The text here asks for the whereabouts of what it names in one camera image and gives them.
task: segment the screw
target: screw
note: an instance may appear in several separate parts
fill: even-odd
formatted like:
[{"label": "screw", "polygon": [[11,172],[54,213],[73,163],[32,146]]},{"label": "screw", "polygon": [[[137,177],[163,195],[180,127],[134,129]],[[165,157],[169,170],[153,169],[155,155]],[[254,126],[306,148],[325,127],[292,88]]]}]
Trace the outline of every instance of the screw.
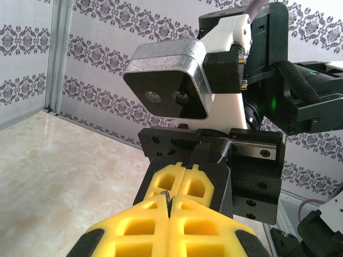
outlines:
[{"label": "screw", "polygon": [[262,150],[259,153],[262,155],[262,157],[265,157],[265,158],[270,156],[270,152],[268,150]]},{"label": "screw", "polygon": [[246,80],[243,80],[241,83],[241,89],[247,90],[248,89],[248,82]]},{"label": "screw", "polygon": [[238,55],[238,63],[245,64],[247,62],[248,55],[247,54],[239,54]]}]

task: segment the green led light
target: green led light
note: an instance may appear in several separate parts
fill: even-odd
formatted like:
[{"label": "green led light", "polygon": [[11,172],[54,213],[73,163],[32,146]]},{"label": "green led light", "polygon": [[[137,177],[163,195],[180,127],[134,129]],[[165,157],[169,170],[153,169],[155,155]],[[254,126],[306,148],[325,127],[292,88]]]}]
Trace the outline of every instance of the green led light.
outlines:
[{"label": "green led light", "polygon": [[277,108],[277,99],[274,97],[272,100],[272,112],[275,112],[276,108]]}]

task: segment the black plastic part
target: black plastic part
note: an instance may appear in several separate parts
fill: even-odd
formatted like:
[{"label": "black plastic part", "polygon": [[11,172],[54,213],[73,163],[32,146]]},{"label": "black plastic part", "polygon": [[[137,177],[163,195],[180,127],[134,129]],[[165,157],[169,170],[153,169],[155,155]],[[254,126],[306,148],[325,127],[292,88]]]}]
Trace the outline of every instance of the black plastic part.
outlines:
[{"label": "black plastic part", "polygon": [[273,240],[274,248],[279,257],[288,257],[289,254],[299,245],[296,236],[284,234],[282,230],[272,228],[270,234]]},{"label": "black plastic part", "polygon": [[319,64],[296,64],[321,102],[304,104],[282,76],[263,82],[265,115],[288,135],[343,129],[343,78],[319,70]]},{"label": "black plastic part", "polygon": [[66,257],[91,257],[105,231],[95,229],[83,234]]},{"label": "black plastic part", "polygon": [[238,64],[243,49],[232,46],[228,52],[206,54],[203,67],[213,94],[241,92],[244,65]]},{"label": "black plastic part", "polygon": [[303,242],[316,257],[343,254],[343,235],[340,232],[333,232],[320,215],[319,210],[311,211],[300,222],[297,230]]},{"label": "black plastic part", "polygon": [[304,241],[301,241],[287,257],[317,257],[310,251]]},{"label": "black plastic part", "polygon": [[[241,15],[245,7],[221,10],[199,17],[200,37],[210,32],[221,18]],[[253,84],[274,76],[274,62],[288,59],[288,9],[282,3],[263,7],[251,24],[253,44],[244,67],[244,79]]]},{"label": "black plastic part", "polygon": [[276,146],[275,160],[243,156],[236,150],[230,154],[229,160],[234,214],[274,225],[281,191],[286,135],[233,128],[229,138]]},{"label": "black plastic part", "polygon": [[[155,171],[162,169],[169,163],[172,164],[171,162],[182,162],[185,165],[190,165],[189,161],[199,155],[201,156],[200,160],[197,160],[199,163],[222,163],[231,168],[231,187],[234,188],[232,195],[234,214],[275,224],[281,189],[281,172],[285,158],[286,135],[283,133],[232,129],[230,135],[227,135],[215,130],[190,131],[185,126],[184,129],[144,128],[138,133],[138,136],[145,156],[155,164],[149,167],[135,203],[143,199]],[[159,139],[159,143],[154,142],[155,138]],[[229,146],[233,144],[228,144],[228,138],[273,144],[277,149],[277,158],[273,161],[241,156],[239,153],[235,153],[234,149],[229,149]],[[194,154],[195,151],[201,149],[200,142],[210,143],[207,159],[203,154]],[[174,150],[173,155],[168,155],[171,149]],[[247,201],[252,201],[255,205],[251,206],[247,204]]]},{"label": "black plastic part", "polygon": [[232,218],[233,210],[230,170],[225,164],[207,161],[211,148],[213,149],[213,145],[216,145],[215,147],[218,147],[219,151],[222,149],[226,149],[226,151],[228,151],[229,142],[225,139],[215,140],[219,143],[212,144],[210,142],[201,141],[196,144],[194,150],[190,151],[188,157],[155,157],[152,159],[133,204],[135,205],[143,201],[153,175],[157,171],[167,165],[176,164],[177,162],[183,162],[183,166],[187,169],[192,169],[194,164],[199,164],[199,170],[205,172],[214,186],[210,208]]},{"label": "black plastic part", "polygon": [[258,237],[244,230],[237,230],[235,233],[248,257],[270,257]]}]

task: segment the black camera face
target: black camera face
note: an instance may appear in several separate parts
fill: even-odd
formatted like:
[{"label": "black camera face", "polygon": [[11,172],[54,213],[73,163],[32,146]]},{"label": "black camera face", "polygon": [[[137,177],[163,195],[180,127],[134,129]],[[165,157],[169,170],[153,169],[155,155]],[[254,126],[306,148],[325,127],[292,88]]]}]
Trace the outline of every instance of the black camera face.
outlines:
[{"label": "black camera face", "polygon": [[124,80],[145,108],[155,116],[207,118],[195,85],[189,75],[182,71],[127,73]]}]

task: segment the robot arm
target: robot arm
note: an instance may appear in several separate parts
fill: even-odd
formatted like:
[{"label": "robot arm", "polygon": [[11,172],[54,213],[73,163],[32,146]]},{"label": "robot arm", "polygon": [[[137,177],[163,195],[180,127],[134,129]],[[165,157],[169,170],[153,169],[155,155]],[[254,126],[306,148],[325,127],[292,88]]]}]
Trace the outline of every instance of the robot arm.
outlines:
[{"label": "robot arm", "polygon": [[287,134],[343,129],[343,89],[335,69],[287,61],[283,4],[250,11],[207,14],[198,39],[137,48],[124,80],[177,128],[139,132],[150,166],[133,207],[89,228],[68,257],[268,256],[232,219],[276,222],[286,135],[260,131],[262,118]]}]

